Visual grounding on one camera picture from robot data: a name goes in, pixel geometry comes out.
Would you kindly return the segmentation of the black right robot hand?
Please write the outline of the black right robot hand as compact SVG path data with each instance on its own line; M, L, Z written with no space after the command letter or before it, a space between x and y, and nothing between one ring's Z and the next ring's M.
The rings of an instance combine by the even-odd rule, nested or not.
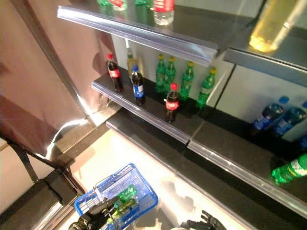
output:
M180 227L187 230L226 230L226 227L208 212L201 211L201 221L187 220Z

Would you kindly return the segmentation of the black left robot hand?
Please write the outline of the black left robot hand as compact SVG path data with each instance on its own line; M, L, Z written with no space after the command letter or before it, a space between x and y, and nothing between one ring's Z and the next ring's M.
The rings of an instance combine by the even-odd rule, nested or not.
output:
M100 229L106 224L108 212L113 208L114 204L119 200L118 196L99 203L89 210L90 223L92 229Z

